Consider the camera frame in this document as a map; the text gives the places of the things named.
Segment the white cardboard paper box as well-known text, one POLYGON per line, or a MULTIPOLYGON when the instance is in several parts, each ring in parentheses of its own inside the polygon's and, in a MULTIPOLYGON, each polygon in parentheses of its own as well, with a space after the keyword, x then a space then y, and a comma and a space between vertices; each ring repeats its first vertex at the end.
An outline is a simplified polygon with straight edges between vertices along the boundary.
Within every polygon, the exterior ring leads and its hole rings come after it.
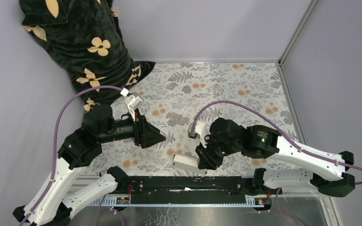
POLYGON ((183 154, 175 154, 173 156, 173 165, 177 168, 188 171, 199 171, 198 168, 199 159, 183 154))

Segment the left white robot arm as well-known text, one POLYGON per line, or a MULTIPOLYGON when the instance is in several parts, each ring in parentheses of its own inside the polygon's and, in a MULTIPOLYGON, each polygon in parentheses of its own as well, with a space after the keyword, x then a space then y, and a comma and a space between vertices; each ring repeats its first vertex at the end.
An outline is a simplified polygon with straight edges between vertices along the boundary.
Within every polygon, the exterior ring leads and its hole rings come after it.
POLYGON ((15 208, 15 219, 32 226, 66 226, 97 198, 113 191, 123 193, 127 189, 128 175, 114 166, 93 184, 68 195, 73 182, 102 153, 102 145, 123 139, 131 139, 141 148, 166 140, 138 110, 115 120, 111 106, 93 106, 84 114, 81 127, 66 137, 55 154, 56 165, 41 190, 29 204, 15 208))

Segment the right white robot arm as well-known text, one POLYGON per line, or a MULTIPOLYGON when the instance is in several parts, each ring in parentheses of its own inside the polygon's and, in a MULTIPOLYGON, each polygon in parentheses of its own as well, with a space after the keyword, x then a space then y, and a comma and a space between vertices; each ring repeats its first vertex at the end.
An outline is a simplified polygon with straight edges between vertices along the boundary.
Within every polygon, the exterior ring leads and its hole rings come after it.
POLYGON ((355 178, 347 170, 354 163, 351 152, 327 153, 298 143, 292 145, 279 131, 264 125, 244 127, 232 120, 216 119, 210 126, 191 124, 190 138, 198 138, 198 168, 215 170, 223 159, 240 153, 251 159, 276 159, 295 169, 257 168, 248 180, 246 193, 274 194, 279 188, 315 189, 331 197, 345 197, 355 189, 355 178))

